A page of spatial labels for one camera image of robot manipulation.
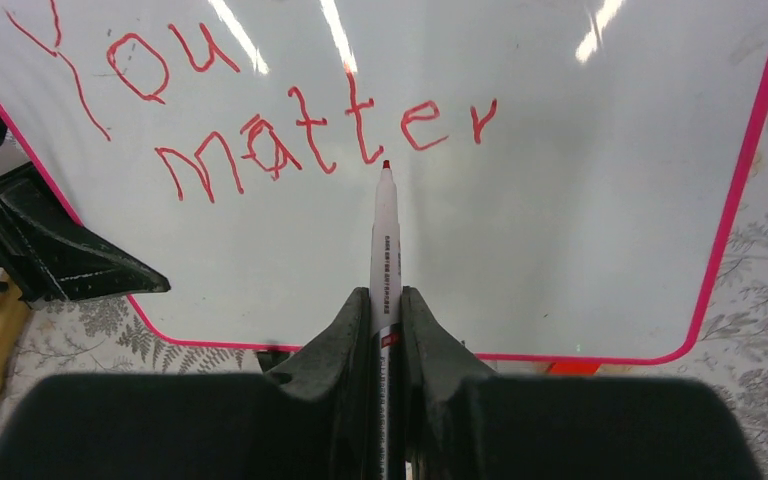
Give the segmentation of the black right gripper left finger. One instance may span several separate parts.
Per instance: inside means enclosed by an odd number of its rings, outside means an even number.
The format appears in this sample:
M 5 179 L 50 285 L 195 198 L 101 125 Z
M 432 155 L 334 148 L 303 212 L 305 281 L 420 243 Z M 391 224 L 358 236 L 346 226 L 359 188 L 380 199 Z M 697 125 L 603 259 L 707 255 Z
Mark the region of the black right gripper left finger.
M 264 373 L 50 376 L 0 436 L 0 479 L 358 476 L 369 296 Z

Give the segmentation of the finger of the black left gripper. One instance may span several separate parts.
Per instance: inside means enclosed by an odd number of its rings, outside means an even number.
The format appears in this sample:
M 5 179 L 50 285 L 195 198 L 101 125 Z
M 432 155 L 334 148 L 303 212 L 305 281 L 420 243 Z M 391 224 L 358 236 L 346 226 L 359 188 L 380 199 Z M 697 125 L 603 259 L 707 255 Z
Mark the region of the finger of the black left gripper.
M 30 264 L 26 286 L 13 280 L 25 300 L 76 302 L 170 290 L 161 273 L 75 222 L 34 166 L 30 178 L 0 195 L 0 205 Z

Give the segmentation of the pink framed whiteboard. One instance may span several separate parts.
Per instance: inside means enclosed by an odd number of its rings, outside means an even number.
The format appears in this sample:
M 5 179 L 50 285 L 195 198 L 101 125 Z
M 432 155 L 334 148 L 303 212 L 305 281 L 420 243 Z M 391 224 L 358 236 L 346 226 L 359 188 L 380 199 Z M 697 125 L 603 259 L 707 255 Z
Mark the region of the pink framed whiteboard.
M 0 112 L 159 271 L 178 343 L 296 347 L 370 279 L 489 358 L 694 343 L 768 108 L 768 1 L 0 1 Z

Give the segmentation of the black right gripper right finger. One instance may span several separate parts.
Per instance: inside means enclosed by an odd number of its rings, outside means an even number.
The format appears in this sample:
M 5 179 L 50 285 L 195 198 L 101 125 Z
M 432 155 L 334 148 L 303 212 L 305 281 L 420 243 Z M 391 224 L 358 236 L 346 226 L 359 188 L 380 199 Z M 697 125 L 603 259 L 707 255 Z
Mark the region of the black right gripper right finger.
M 503 375 L 401 298 L 413 462 L 424 479 L 758 479 L 709 386 L 627 376 Z

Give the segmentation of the red capped marker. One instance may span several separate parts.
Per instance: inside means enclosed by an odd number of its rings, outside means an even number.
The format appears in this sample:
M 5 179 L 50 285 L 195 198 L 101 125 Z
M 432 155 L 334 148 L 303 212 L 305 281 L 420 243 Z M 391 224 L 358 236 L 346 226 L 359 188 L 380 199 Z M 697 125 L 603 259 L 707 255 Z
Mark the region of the red capped marker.
M 406 475 L 401 433 L 401 291 L 397 187 L 386 160 L 375 191 L 369 282 L 372 479 L 403 479 Z

